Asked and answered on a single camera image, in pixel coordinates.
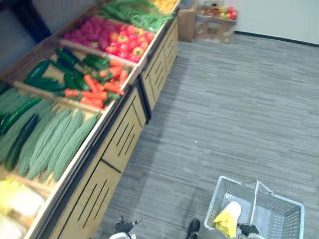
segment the radish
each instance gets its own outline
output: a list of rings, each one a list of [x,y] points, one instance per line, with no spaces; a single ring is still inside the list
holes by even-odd
[[[89,41],[97,41],[99,39],[99,35],[98,34],[88,34],[88,35],[85,35],[85,37]]]
[[[108,46],[108,41],[102,37],[98,39],[100,49],[104,50]]]

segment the yellow vegetable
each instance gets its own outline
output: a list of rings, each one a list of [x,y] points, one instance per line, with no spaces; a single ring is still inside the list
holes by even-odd
[[[31,217],[44,204],[44,199],[37,193],[8,177],[0,181],[0,195],[0,212],[5,215],[14,210]]]
[[[155,4],[162,12],[170,13],[176,5],[177,0],[152,0],[152,3]]]
[[[236,237],[237,221],[241,214],[241,206],[237,202],[231,202],[214,219],[216,229],[228,234],[231,238]]]

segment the wooden display shelf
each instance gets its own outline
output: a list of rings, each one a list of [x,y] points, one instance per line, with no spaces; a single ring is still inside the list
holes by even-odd
[[[91,116],[95,115],[96,113],[98,113],[100,110],[94,107],[83,105],[79,102],[76,102],[64,97],[57,97],[53,93],[26,85],[22,82],[26,78],[26,75],[28,74],[30,69],[32,69],[38,62],[46,58],[55,59],[56,56],[55,56],[54,50],[57,47],[61,47],[61,45],[59,45],[58,42],[52,41],[52,39],[47,39],[43,41],[42,43],[37,45],[35,48],[33,48],[29,54],[27,54],[24,58],[18,61],[13,67],[11,67],[9,70],[4,72],[0,76],[0,78],[4,80],[5,82],[18,88],[18,91],[21,93],[29,93],[30,95],[33,95],[33,96],[41,96],[43,99],[52,100],[55,105],[54,107],[59,107],[60,110],[65,108],[73,109],[73,111],[82,110],[84,113],[84,120],[86,120],[90,118]],[[73,51],[73,53],[81,58],[81,57],[84,57],[86,52],[82,51],[82,49],[77,49],[76,51]],[[59,81],[63,79],[63,74],[51,66],[48,68],[44,76],[53,77],[58,79]],[[134,65],[132,72],[130,73],[127,80],[122,85],[122,90],[124,90],[127,93],[130,90],[130,87],[129,87],[130,84],[134,82],[136,76],[137,76],[136,65]],[[68,181],[71,180],[70,179],[71,172],[74,171],[75,165],[79,163],[79,160],[85,160],[85,155],[89,151],[90,145],[92,145],[92,142],[96,138],[96,135],[99,134],[99,129],[104,127],[103,124],[105,123],[105,120],[111,117],[111,114],[113,113],[114,107],[116,104],[118,104],[117,101],[112,101],[110,105],[107,107],[107,109],[104,112],[101,112],[100,119],[98,120],[98,122],[92,129],[91,133],[88,135],[88,137],[84,140],[78,152],[76,153],[76,155],[70,162],[69,166],[65,170],[64,174],[62,175],[62,177],[57,183],[55,183],[52,180],[52,174],[48,177],[47,180],[43,182],[42,179],[43,179],[43,176],[46,174],[46,172],[42,173],[40,176],[38,176],[37,178],[34,178],[33,180],[27,180],[23,177],[18,176],[16,173],[16,169],[10,174],[8,174],[3,167],[0,167],[1,179],[3,179],[5,176],[8,175],[11,178],[29,186],[45,199],[45,204],[41,207],[36,217],[28,219],[27,222],[22,221],[25,225],[27,224],[27,227],[29,228],[28,232],[25,235],[25,239],[34,238],[34,232],[36,230],[39,230],[40,222],[42,221],[43,217],[47,215],[49,208],[51,209],[52,207],[54,207],[54,204],[56,204],[57,193],[60,191],[61,187],[64,186],[64,184],[66,184]],[[120,176],[117,176],[118,172],[112,169],[112,167],[108,165],[101,166],[100,168],[101,169],[98,169],[99,173],[97,173],[97,175],[101,175],[102,174],[101,171],[104,171],[108,175],[114,176],[107,179],[108,180],[107,185],[110,188],[107,198],[110,200]],[[101,210],[97,212],[97,216],[95,217],[95,224],[98,225],[98,222],[99,222],[98,220],[102,218],[108,202],[106,203],[105,199],[102,200],[101,198],[97,200],[101,201],[101,204],[99,205],[99,207],[101,207]]]
[[[180,2],[180,0],[177,1],[173,11],[176,10],[177,6],[178,6],[178,3]],[[112,57],[116,57],[116,58],[119,58],[123,61],[126,61],[126,62],[129,62],[130,64],[134,64],[133,62],[131,61],[127,61],[123,58],[120,58],[120,57],[117,57],[115,55],[112,55],[112,54],[108,54],[108,53],[105,53],[99,49],[95,49],[95,48],[92,48],[92,47],[88,47],[88,46],[84,46],[84,45],[80,45],[80,44],[76,44],[76,43],[73,43],[69,40],[64,40],[62,39],[63,35],[67,32],[70,32],[72,31],[76,26],[79,26],[81,23],[83,23],[87,18],[89,17],[92,17],[92,16],[97,16],[97,17],[101,17],[101,16],[98,16],[98,15],[95,15],[95,11],[98,9],[97,5],[94,4],[92,5],[87,11],[85,11],[83,14],[81,14],[80,16],[78,16],[77,18],[75,18],[72,22],[70,22],[68,25],[66,25],[64,28],[62,28],[60,31],[58,31],[54,36],[53,36],[53,40],[54,41],[57,41],[59,42],[61,45],[64,45],[64,46],[68,46],[68,47],[72,47],[74,49],[76,48],[79,48],[81,47],[84,51],[86,52],[91,52],[92,54],[96,54],[96,55],[100,55],[100,56],[105,56],[105,55],[109,55],[109,56],[112,56]],[[110,21],[113,21],[114,23],[118,23],[118,24],[125,24],[127,25],[126,23],[122,23],[122,22],[119,22],[117,20],[113,20],[113,19],[108,19]],[[158,30],[158,32],[155,34],[155,37],[154,39],[152,40],[152,42],[149,44],[147,50],[144,52],[143,56],[141,57],[140,61],[137,63],[137,74],[139,74],[143,68],[145,67],[147,61],[149,60],[149,57],[150,55],[152,55],[152,52],[153,52],[153,49],[156,47],[157,44],[160,44],[159,43],[159,40],[165,30],[165,26],[166,26],[167,22],[165,22],[161,27],[160,29]]]
[[[177,56],[177,19],[167,30],[153,58],[141,73],[146,97],[152,111]]]

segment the cabinet vent slot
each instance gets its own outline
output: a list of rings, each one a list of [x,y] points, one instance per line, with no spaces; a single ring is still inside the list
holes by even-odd
[[[83,207],[82,212],[81,212],[81,214],[79,215],[78,221],[80,220],[80,218],[81,218],[81,216],[82,216],[82,214],[83,214],[83,212],[84,212],[86,206],[88,205],[89,200],[91,199],[91,196],[92,196],[92,194],[94,193],[94,191],[95,191],[95,189],[96,189],[96,186],[97,186],[97,184],[95,184],[95,186],[94,186],[94,188],[93,188],[93,190],[92,190],[90,196],[88,197],[88,200],[86,201],[85,206]]]
[[[104,202],[104,200],[105,200],[105,198],[106,198],[106,195],[108,194],[109,190],[110,190],[110,188],[108,188],[108,190],[106,191],[106,193],[105,193],[105,195],[104,195],[104,197],[103,197],[102,203],[101,203],[101,205],[99,206],[99,209],[98,209],[98,211],[96,212],[94,219],[96,219],[96,217],[97,217],[97,215],[98,215],[98,213],[99,213],[99,211],[100,211],[100,209],[101,209],[101,206],[102,206],[102,204],[103,204],[103,202]]]

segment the carrot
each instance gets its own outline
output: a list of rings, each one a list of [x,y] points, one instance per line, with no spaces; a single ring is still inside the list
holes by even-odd
[[[116,58],[111,58],[110,65],[111,66],[123,66],[123,62],[116,59]]]
[[[100,83],[96,83],[95,86],[96,86],[96,89],[98,90],[98,92],[104,91],[104,87]]]
[[[114,79],[110,79],[109,82],[110,82],[111,84],[115,85],[115,86],[118,86],[118,84],[116,83],[116,80],[114,80]]]
[[[127,79],[128,76],[129,76],[129,73],[126,70],[122,70],[120,77],[119,77],[120,85],[122,85],[125,82],[125,80]]]
[[[121,74],[122,67],[116,66],[116,67],[109,67],[108,71],[112,73],[111,78],[118,78]]]
[[[103,109],[103,103],[102,102],[95,102],[95,101],[92,101],[86,97],[82,97],[82,99],[80,100],[80,102],[84,105],[87,105],[87,106],[92,106],[92,107],[96,107],[96,108],[99,108],[99,109]]]
[[[93,78],[90,75],[85,75],[83,79],[85,83],[88,84],[88,86],[90,87],[93,93],[98,92],[98,90],[96,89],[96,86],[94,85]]]
[[[114,92],[114,93],[119,94],[121,96],[124,95],[124,91],[121,91],[119,86],[115,86],[110,82],[107,82],[104,84],[104,90]]]
[[[79,91],[73,90],[73,89],[65,89],[64,90],[64,96],[65,97],[78,97]]]
[[[81,91],[81,94],[88,99],[106,100],[108,98],[107,92],[92,93],[89,91]]]

